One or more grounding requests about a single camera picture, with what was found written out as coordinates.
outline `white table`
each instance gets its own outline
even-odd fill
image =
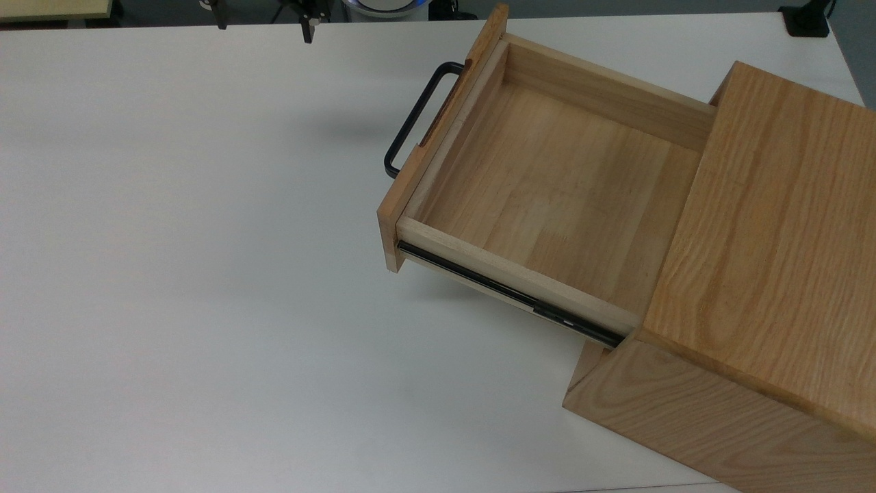
[[[0,490],[731,491],[560,407],[575,334],[385,271],[383,153],[481,24],[0,32]],[[778,14],[508,31],[702,100],[739,59],[861,103]]]

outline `wood grain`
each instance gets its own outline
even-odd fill
[[[872,444],[637,340],[563,405],[746,493],[876,491]]]
[[[876,443],[876,113],[734,66],[637,337]]]
[[[490,59],[484,65],[481,77],[471,86],[469,94],[465,98],[462,109],[456,116],[456,121],[450,126],[444,141],[435,152],[432,162],[429,163],[426,172],[420,178],[417,189],[407,202],[403,214],[410,218],[420,215],[420,207],[426,203],[430,196],[440,194],[443,190],[443,181],[439,180],[441,170],[445,163],[454,162],[463,150],[472,129],[485,125],[489,109],[498,94],[499,84],[505,76],[505,62],[508,58],[508,43],[499,41],[493,49]]]
[[[400,218],[398,228],[399,238],[411,245],[486,275],[529,296],[592,320],[616,333],[626,335],[641,323],[641,318],[629,311],[533,272],[516,262],[473,246],[413,218]]]
[[[414,218],[643,317],[699,154],[512,82],[484,114]]]
[[[668,89],[505,35],[507,78],[599,116],[702,152],[715,107]]]
[[[2,0],[0,21],[107,18],[110,0]]]
[[[407,206],[407,201],[417,188],[420,178],[426,172],[429,162],[438,150],[438,146],[444,140],[444,136],[450,126],[456,120],[456,115],[462,108],[463,101],[469,93],[469,89],[480,76],[484,64],[492,53],[493,48],[499,42],[508,20],[508,6],[497,4],[490,18],[487,19],[484,28],[478,34],[475,44],[471,47],[465,61],[465,69],[456,80],[453,89],[448,94],[438,115],[426,132],[423,141],[413,148],[410,156],[405,161],[399,175],[386,192],[383,202],[378,207],[378,226],[380,239],[384,249],[386,268],[392,272],[398,272],[404,260],[401,252],[396,248],[398,235],[396,222],[401,217]]]

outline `black object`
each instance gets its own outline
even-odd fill
[[[109,8],[109,17],[107,18],[87,18],[85,19],[85,27],[121,27],[122,17],[124,16],[124,7],[120,0],[112,0]]]
[[[830,12],[824,16],[824,9],[830,5]],[[837,0],[811,0],[802,7],[780,7],[785,18],[788,34],[795,38],[827,38],[830,28],[827,18],[837,6]]]
[[[207,5],[213,11],[216,26],[223,30],[228,27],[228,4],[225,3],[225,0],[207,0]]]
[[[405,252],[406,254],[413,255],[418,259],[426,261],[436,267],[443,268],[444,270],[448,270],[453,274],[459,275],[464,279],[467,279],[471,282],[479,284],[489,290],[496,291],[500,295],[504,297],[509,297],[512,300],[524,304],[533,309],[533,313],[539,315],[541,317],[547,318],[552,322],[560,324],[564,327],[568,327],[575,332],[579,332],[596,342],[603,344],[607,347],[617,347],[621,341],[624,340],[624,336],[616,334],[615,332],[602,327],[601,325],[594,324],[590,322],[586,318],[578,317],[568,311],[563,310],[562,308],[557,308],[552,304],[545,303],[537,298],[531,297],[525,293],[521,293],[516,289],[507,286],[501,282],[494,281],[485,275],[480,275],[479,273],[465,268],[457,263],[452,261],[448,261],[438,255],[431,254],[422,248],[411,245],[405,241],[399,242],[399,250]]]
[[[459,0],[432,0],[429,20],[477,20],[475,14],[459,11]]]
[[[395,159],[396,154],[399,153],[399,149],[402,144],[405,143],[407,136],[411,133],[413,129],[413,124],[417,122],[417,118],[420,117],[420,114],[423,112],[423,109],[426,108],[426,103],[428,103],[429,98],[432,96],[432,93],[435,92],[435,88],[438,87],[438,82],[441,81],[443,76],[447,74],[456,74],[460,75],[463,72],[463,64],[456,63],[455,61],[445,61],[435,70],[434,74],[432,74],[432,78],[429,79],[429,83],[426,84],[426,88],[423,90],[423,93],[420,94],[420,98],[417,99],[417,103],[411,109],[411,113],[407,115],[407,119],[405,123],[402,124],[401,130],[399,130],[399,134],[395,136],[395,140],[389,146],[389,150],[386,151],[386,157],[384,157],[384,169],[386,170],[386,174],[389,175],[390,178],[395,178],[399,175],[398,168],[395,168],[392,165],[392,160]]]
[[[67,20],[25,20],[0,22],[0,31],[29,31],[31,29],[67,29]]]
[[[304,42],[310,44],[314,42],[315,27],[323,22],[331,22],[331,9],[334,6],[335,0],[279,0],[279,8],[271,19],[271,24],[276,22],[279,14],[288,7],[298,14],[298,24],[301,25]]]

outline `wooden top panel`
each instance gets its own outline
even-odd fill
[[[876,113],[737,63],[637,338],[876,441]]]

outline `black metal handle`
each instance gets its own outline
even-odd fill
[[[399,149],[401,145],[405,143],[407,136],[411,133],[413,129],[413,124],[417,122],[417,118],[420,117],[420,113],[423,112],[423,108],[426,107],[426,103],[429,98],[432,96],[432,93],[435,92],[435,88],[438,87],[438,82],[441,81],[443,76],[447,74],[456,74],[460,75],[463,72],[464,65],[461,63],[456,63],[455,61],[445,61],[435,70],[435,73],[432,74],[432,78],[429,79],[429,84],[426,85],[426,88],[423,90],[423,93],[420,94],[420,99],[417,100],[417,104],[413,106],[411,109],[411,113],[407,115],[407,119],[405,123],[401,126],[401,130],[399,130],[399,134],[395,136],[395,140],[392,141],[392,144],[389,146],[389,150],[386,151],[386,157],[384,158],[384,169],[386,169],[386,174],[389,175],[390,178],[395,179],[396,176],[399,175],[398,168],[395,168],[392,165],[392,160],[395,159],[396,154],[399,153]]]

